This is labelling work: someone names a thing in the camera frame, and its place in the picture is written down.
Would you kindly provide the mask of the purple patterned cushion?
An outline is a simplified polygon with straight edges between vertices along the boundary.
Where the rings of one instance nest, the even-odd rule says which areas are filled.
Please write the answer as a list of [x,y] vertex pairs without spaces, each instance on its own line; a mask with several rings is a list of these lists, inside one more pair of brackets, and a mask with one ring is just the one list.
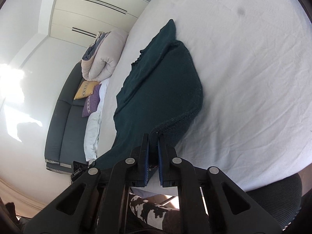
[[94,88],[93,93],[86,98],[83,110],[82,110],[82,117],[89,117],[92,113],[97,110],[97,107],[100,102],[99,90],[101,88],[101,84],[97,85]]

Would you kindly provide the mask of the black white patterned leg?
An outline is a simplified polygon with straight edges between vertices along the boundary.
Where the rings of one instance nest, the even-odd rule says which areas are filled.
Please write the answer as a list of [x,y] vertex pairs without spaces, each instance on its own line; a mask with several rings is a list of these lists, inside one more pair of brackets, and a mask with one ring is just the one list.
[[145,225],[166,233],[181,233],[179,209],[153,203],[129,193],[129,209]]

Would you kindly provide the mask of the folded beige duvet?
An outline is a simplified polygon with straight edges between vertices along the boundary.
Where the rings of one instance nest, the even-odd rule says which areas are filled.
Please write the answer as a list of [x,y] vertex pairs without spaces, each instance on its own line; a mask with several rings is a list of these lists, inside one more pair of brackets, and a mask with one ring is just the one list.
[[123,52],[128,32],[116,28],[98,32],[94,42],[82,56],[82,77],[87,81],[101,82],[112,76]]

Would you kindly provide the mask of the dark green knit sweater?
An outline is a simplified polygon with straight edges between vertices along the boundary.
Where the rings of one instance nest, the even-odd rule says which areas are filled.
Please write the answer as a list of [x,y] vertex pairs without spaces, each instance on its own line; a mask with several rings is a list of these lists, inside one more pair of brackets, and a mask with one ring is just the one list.
[[96,160],[101,170],[128,158],[149,136],[149,163],[158,164],[158,137],[175,147],[203,105],[203,87],[192,57],[176,38],[174,20],[140,51],[117,94],[112,148]]

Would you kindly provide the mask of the white wardrobe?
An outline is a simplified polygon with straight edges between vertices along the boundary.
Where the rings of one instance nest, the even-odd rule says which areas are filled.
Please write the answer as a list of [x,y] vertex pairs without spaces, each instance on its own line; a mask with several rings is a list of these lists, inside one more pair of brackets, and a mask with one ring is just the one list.
[[151,0],[54,0],[50,36],[88,47],[98,32],[129,32]]

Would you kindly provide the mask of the white bed sheet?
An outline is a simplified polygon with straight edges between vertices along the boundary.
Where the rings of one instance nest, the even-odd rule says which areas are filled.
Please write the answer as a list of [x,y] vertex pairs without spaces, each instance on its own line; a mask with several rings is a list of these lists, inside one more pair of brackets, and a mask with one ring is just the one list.
[[151,0],[107,88],[98,143],[104,166],[126,158],[112,150],[116,96],[132,62],[171,19],[204,92],[177,154],[219,167],[245,191],[310,165],[311,22],[298,0]]

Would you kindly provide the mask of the yellow patterned cushion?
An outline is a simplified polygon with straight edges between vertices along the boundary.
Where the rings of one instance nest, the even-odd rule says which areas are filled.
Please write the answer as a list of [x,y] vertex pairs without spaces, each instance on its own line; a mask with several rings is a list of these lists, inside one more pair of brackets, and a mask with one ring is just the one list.
[[97,81],[83,81],[74,96],[74,100],[87,98],[93,94],[94,88],[99,85]]

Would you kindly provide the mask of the white pillow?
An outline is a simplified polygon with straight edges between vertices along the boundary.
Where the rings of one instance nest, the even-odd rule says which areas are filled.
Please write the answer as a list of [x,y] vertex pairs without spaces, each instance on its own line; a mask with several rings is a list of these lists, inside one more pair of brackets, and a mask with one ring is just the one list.
[[108,88],[110,78],[103,80],[99,90],[100,102],[97,110],[92,113],[87,120],[85,138],[83,142],[83,149],[85,153],[86,162],[90,163],[97,159],[97,147],[100,133],[100,126],[102,123],[102,110],[104,106],[104,99]]

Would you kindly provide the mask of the dark grey chair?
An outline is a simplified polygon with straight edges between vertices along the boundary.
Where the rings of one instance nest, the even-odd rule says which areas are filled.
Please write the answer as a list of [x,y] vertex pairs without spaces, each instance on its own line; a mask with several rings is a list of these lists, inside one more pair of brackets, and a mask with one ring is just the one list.
[[284,229],[300,211],[301,178],[296,173],[261,188],[247,191],[247,194]]

